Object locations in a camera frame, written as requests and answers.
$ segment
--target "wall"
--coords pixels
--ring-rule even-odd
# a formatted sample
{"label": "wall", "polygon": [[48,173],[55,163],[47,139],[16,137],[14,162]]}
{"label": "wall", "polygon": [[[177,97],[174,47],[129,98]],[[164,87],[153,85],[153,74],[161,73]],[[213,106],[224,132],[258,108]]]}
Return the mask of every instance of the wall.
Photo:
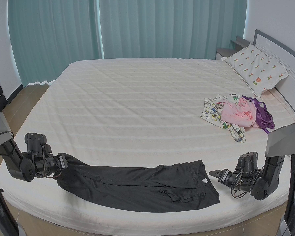
{"label": "wall", "polygon": [[295,0],[248,0],[244,38],[253,42],[255,29],[295,51]]}
{"label": "wall", "polygon": [[8,0],[0,0],[0,85],[8,98],[21,84],[8,30]]}

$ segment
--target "purple strap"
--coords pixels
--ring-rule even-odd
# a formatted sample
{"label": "purple strap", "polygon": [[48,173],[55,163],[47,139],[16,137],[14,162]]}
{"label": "purple strap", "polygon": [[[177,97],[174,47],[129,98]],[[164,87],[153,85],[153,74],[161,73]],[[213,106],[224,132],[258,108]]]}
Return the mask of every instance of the purple strap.
{"label": "purple strap", "polygon": [[242,95],[246,100],[250,100],[250,102],[254,102],[256,106],[256,123],[262,128],[267,134],[270,132],[266,128],[274,128],[274,122],[272,115],[267,111],[266,105],[264,102],[258,101],[256,98],[249,98]]}

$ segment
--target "teal curtain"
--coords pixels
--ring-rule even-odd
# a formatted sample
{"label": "teal curtain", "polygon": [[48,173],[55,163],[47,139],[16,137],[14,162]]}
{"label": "teal curtain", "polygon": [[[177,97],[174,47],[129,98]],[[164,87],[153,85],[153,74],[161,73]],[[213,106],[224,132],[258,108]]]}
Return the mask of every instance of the teal curtain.
{"label": "teal curtain", "polygon": [[25,86],[72,62],[214,59],[243,36],[247,0],[8,0],[13,54]]}
{"label": "teal curtain", "polygon": [[95,0],[8,0],[12,50],[23,86],[55,80],[77,60],[99,59]]}
{"label": "teal curtain", "polygon": [[243,36],[247,0],[99,0],[106,59],[215,59]]}

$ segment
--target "fitted sheet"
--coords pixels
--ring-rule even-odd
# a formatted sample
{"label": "fitted sheet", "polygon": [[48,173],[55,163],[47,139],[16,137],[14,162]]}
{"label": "fitted sheet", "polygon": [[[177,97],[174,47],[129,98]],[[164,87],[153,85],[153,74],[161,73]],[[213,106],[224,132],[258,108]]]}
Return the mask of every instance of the fitted sheet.
{"label": "fitted sheet", "polygon": [[[253,93],[222,60],[104,59],[70,64],[32,109],[15,137],[46,135],[53,154],[67,153],[89,165],[156,167],[202,159],[207,173],[234,170],[238,157],[259,153],[264,164],[267,134],[246,128],[246,142],[201,119],[204,98]],[[275,127],[295,122],[295,113],[271,89],[261,100]],[[53,179],[27,183],[0,166],[0,187],[13,206],[61,226],[106,235],[174,235],[230,226],[281,205],[290,177],[286,157],[278,189],[263,201],[234,199],[229,188],[210,176],[220,203],[201,210],[146,213],[103,207],[66,192]]]}

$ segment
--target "white headboard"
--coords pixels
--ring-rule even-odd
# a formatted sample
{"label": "white headboard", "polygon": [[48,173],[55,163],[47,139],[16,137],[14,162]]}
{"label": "white headboard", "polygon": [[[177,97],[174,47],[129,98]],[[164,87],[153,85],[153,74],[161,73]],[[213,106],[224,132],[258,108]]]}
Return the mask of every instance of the white headboard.
{"label": "white headboard", "polygon": [[277,58],[289,69],[289,76],[280,80],[275,88],[295,111],[295,52],[260,30],[255,31],[254,45],[267,55]]}

